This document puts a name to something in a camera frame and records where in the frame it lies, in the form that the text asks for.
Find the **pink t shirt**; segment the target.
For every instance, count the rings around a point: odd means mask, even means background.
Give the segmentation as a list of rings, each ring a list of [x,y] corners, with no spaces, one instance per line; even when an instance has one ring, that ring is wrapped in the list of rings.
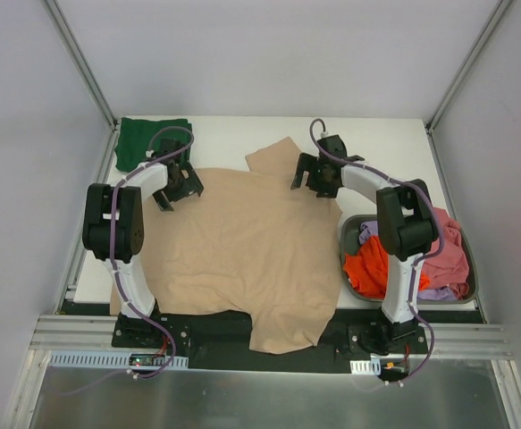
[[[469,265],[462,248],[460,224],[450,218],[446,210],[435,207],[434,211],[442,227],[444,246],[438,256],[424,261],[421,274],[433,274],[435,287],[449,285],[456,298],[462,299],[469,290],[466,282]]]

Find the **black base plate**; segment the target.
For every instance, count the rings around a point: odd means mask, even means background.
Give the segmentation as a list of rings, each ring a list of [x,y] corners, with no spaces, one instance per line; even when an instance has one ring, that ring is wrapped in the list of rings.
[[[164,347],[186,358],[193,369],[314,374],[344,374],[349,361],[369,358],[373,351],[427,351],[423,328],[408,322],[411,332],[394,337],[380,309],[338,309],[316,328],[286,311],[163,314],[156,321],[159,328],[141,319],[111,318],[112,347]]]

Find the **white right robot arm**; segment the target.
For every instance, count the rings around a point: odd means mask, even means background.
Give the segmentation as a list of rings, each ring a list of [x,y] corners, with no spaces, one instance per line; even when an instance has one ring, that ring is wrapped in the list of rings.
[[[348,156],[339,136],[322,136],[315,145],[317,156],[299,155],[291,183],[275,164],[245,172],[188,171],[202,197],[191,213],[197,238],[190,263],[215,293],[205,307],[245,312],[260,332],[323,325],[346,275],[359,293],[382,300],[388,323],[376,330],[376,341],[397,352],[408,342],[403,324],[413,320],[416,294],[424,287],[422,264],[444,246],[427,187],[420,180],[397,181]],[[341,188],[376,204],[378,257],[364,251],[335,256],[347,243],[333,232]]]

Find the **folded green t shirt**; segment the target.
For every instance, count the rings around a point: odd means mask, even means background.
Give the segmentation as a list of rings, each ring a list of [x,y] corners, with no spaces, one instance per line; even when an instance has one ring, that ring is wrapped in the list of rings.
[[[119,172],[131,172],[139,163],[146,159],[148,150],[156,152],[165,139],[176,140],[182,145],[186,145],[189,142],[189,134],[181,130],[168,130],[153,144],[150,144],[158,131],[171,127],[180,127],[186,130],[193,129],[189,120],[184,118],[150,121],[122,117],[120,135],[115,148],[116,170]]]

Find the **lilac t shirt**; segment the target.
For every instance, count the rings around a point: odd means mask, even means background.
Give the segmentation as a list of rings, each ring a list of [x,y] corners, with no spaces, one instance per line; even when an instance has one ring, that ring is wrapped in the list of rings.
[[[372,236],[378,236],[378,222],[368,221],[360,224],[358,242],[363,245]],[[417,298],[429,301],[452,301],[457,300],[455,293],[449,285],[434,286],[433,274],[421,274],[420,290]]]

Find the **aluminium corner post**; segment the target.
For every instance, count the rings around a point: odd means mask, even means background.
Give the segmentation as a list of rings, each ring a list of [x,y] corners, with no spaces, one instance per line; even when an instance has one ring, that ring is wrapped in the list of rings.
[[[86,89],[92,96],[98,111],[103,116],[107,126],[111,130],[114,130],[117,126],[118,119],[113,113],[94,72],[91,70],[88,60],[80,47],[80,43],[72,31],[70,23],[65,17],[63,9],[55,0],[42,0],[41,4],[53,23],[55,30],[63,42],[67,53],[86,86]]]
[[[514,3],[513,0],[499,0],[495,2],[489,16],[475,37],[473,44],[468,49],[465,58],[459,65],[440,102],[433,111],[433,114],[425,122],[425,130],[428,135],[432,135],[438,124],[441,122],[444,114],[450,107],[451,102],[465,83],[469,73],[475,67],[476,62],[483,54],[485,48],[489,45],[493,35],[500,24],[504,21],[508,11]]]

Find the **right aluminium corner post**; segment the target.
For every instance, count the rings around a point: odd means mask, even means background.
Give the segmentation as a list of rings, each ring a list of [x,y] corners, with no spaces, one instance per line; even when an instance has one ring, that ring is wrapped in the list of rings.
[[[475,37],[473,44],[468,49],[465,58],[459,65],[440,102],[433,111],[433,114],[425,122],[425,130],[428,135],[432,135],[438,124],[441,122],[444,114],[450,107],[451,102],[465,83],[469,73],[475,67],[476,62],[483,54],[485,48],[489,45],[493,35],[500,24],[504,21],[508,11],[514,3],[513,0],[499,0],[495,2],[489,16]]]

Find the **orange t shirt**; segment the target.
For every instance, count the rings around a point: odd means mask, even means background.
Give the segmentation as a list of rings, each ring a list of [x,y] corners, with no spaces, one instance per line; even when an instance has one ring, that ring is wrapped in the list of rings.
[[[389,255],[378,236],[372,236],[355,255],[344,253],[342,269],[348,276],[353,291],[368,299],[384,299],[388,290],[390,261],[399,261]]]

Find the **grey plastic bin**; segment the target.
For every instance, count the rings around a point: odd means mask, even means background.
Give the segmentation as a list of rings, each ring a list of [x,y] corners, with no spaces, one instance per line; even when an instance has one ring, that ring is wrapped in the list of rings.
[[[466,301],[475,295],[475,268],[460,224],[436,208],[444,248],[427,259],[420,274],[419,301]],[[380,302],[388,285],[389,255],[371,215],[354,215],[339,230],[340,264],[350,291],[359,299]]]

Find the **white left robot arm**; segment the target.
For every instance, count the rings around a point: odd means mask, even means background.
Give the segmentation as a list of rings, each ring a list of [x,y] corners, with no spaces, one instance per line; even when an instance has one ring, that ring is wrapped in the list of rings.
[[[113,277],[120,314],[138,318],[131,335],[145,348],[161,341],[164,328],[149,317],[156,298],[139,256],[145,243],[143,205],[152,200],[168,212],[174,202],[202,194],[204,185],[189,161],[189,147],[177,139],[160,139],[146,152],[146,160],[116,184],[93,183],[87,190],[82,243]]]

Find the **aluminium frame rail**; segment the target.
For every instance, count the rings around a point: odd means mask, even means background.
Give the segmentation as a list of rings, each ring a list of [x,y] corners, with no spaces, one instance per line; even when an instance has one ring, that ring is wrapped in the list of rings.
[[[42,350],[111,348],[114,316],[42,315],[30,345]],[[496,324],[433,324],[433,357],[439,359],[512,360],[515,351],[504,328]]]

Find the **left aluminium corner post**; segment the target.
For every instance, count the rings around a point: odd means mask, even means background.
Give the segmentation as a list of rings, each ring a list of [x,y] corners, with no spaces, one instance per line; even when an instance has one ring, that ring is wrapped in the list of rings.
[[[41,4],[53,23],[55,30],[63,42],[67,53],[86,86],[86,89],[92,96],[98,111],[103,116],[107,126],[111,130],[114,130],[117,126],[118,119],[113,113],[94,72],[91,70],[88,60],[80,47],[80,43],[72,31],[70,23],[65,17],[63,9],[55,0],[42,0]]]

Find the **beige t shirt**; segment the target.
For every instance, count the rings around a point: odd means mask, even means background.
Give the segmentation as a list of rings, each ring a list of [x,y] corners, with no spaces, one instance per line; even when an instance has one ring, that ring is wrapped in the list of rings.
[[[332,199],[290,188],[299,154],[282,139],[249,154],[246,171],[199,169],[203,193],[171,212],[144,203],[140,261],[162,312],[286,311],[311,328],[332,318],[341,211]]]

